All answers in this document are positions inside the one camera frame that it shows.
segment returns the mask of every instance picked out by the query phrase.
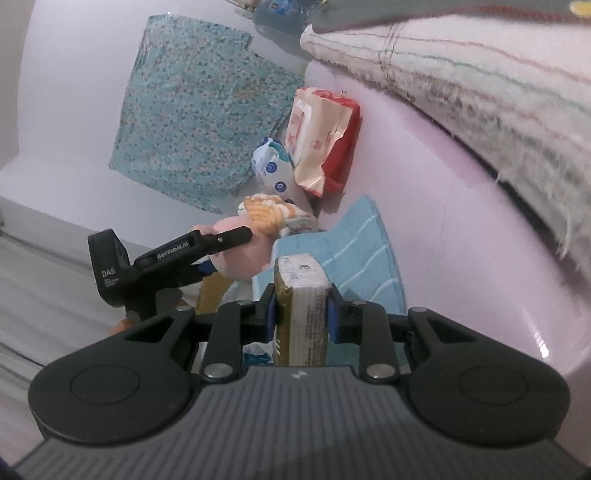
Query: white package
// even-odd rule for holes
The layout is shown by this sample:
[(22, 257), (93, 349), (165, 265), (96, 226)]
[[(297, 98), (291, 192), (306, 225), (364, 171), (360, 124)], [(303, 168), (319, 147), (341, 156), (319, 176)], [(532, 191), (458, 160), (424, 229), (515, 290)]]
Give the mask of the white package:
[(261, 193), (279, 195), (305, 212), (311, 212), (310, 201), (294, 178), (291, 157), (279, 142), (268, 138), (252, 153), (252, 171), (262, 187)]

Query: packaged box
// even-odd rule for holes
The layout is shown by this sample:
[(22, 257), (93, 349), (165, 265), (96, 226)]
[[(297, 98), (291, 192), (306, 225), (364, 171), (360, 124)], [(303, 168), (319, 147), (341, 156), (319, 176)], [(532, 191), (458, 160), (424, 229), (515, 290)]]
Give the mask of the packaged box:
[(279, 257), (273, 361), (276, 365), (322, 366), (328, 343), (326, 302), (330, 282), (310, 254)]

